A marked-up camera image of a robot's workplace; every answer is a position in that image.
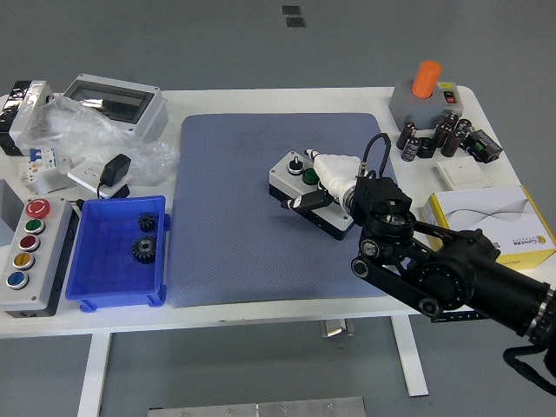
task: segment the yellow button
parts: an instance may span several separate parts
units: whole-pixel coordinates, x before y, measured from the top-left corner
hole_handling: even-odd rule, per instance
[[[16,255],[14,259],[14,267],[21,270],[31,268],[33,263],[35,263],[35,258],[32,254],[28,254],[27,252]]]

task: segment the blue plastic bin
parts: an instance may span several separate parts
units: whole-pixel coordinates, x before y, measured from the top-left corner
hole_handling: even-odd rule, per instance
[[[79,234],[69,272],[66,298],[80,302],[83,312],[97,308],[166,301],[163,285],[164,249],[170,216],[163,195],[115,200],[89,200],[83,204]],[[139,216],[151,213],[156,229],[142,232]],[[156,237],[156,258],[140,263],[133,244],[145,235]]]

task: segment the black capacitor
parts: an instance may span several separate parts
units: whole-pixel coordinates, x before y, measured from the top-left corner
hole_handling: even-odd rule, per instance
[[[467,119],[460,119],[458,124],[455,126],[456,130],[461,130],[465,133],[469,133],[473,128],[473,124]]]
[[[400,137],[398,142],[396,142],[396,148],[403,150],[406,147],[407,140],[415,135],[415,123],[407,122],[403,125],[403,129],[400,132]]]
[[[403,152],[401,152],[401,160],[405,162],[411,162],[413,159],[415,159],[419,147],[420,147],[420,138],[419,137],[410,138],[407,141],[406,147],[403,149]]]
[[[461,141],[463,141],[466,136],[467,133],[462,130],[453,130],[440,150],[441,154],[451,158],[455,154],[455,151],[458,150]]]
[[[447,113],[444,116],[444,120],[442,120],[440,124],[442,123],[448,124],[453,129],[455,128],[455,125],[458,124],[459,119],[460,117],[458,115],[455,115],[454,113]]]
[[[420,147],[417,156],[421,159],[432,158],[436,151],[436,144],[432,137],[422,137],[420,139]]]
[[[434,131],[433,142],[436,148],[442,148],[447,137],[450,136],[452,132],[452,127],[447,123],[439,124]]]

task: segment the blue button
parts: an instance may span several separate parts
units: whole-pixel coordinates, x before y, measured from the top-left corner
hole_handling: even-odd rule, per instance
[[[12,289],[21,289],[29,282],[29,276],[24,272],[17,271],[11,274],[6,282]]]

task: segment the white table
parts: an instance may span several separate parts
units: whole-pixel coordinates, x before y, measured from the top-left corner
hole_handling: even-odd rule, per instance
[[[486,115],[482,111],[474,93],[459,87],[463,101],[464,117],[473,126],[483,129],[498,141]],[[179,143],[181,125],[187,116],[220,113],[370,113],[376,118],[381,131],[390,135],[393,142],[399,131],[388,110],[391,87],[369,87],[353,89],[260,89],[260,90],[209,90],[209,91],[164,91],[168,99],[169,123],[162,132],[161,141]],[[400,151],[393,147],[392,164],[398,184],[413,199],[413,212],[425,204],[427,198],[438,191],[447,190],[437,173],[437,161],[444,159],[435,155],[432,159],[403,162]],[[3,177],[23,199],[33,195],[17,179],[20,158],[8,157],[0,153]],[[460,149],[457,156],[463,156]],[[481,164],[481,169],[493,186],[519,184],[506,154],[489,164]],[[160,195],[167,197],[167,212],[171,213],[174,195],[175,173],[155,188],[132,187],[131,196]],[[51,196],[95,198],[81,187],[60,190]],[[0,268],[3,269],[9,247],[0,248]],[[535,270],[523,271],[539,281],[547,281],[554,286],[556,258],[553,256]],[[44,335],[93,334],[89,362],[83,383],[80,414],[96,415],[102,395],[102,385],[106,361],[109,354],[110,335],[115,332],[162,330],[173,328],[201,328],[237,324],[271,323],[279,321],[317,321],[340,318],[360,318],[391,316],[400,357],[406,374],[410,395],[427,394],[427,386],[420,368],[419,356],[414,343],[409,314],[416,314],[401,302],[390,296],[330,299],[265,301],[243,304],[214,305],[191,308],[173,308],[168,303],[160,308],[132,306],[123,308],[101,308],[95,313],[82,313],[73,301],[60,300],[58,311],[53,317],[14,319],[0,312],[0,337],[31,337]]]

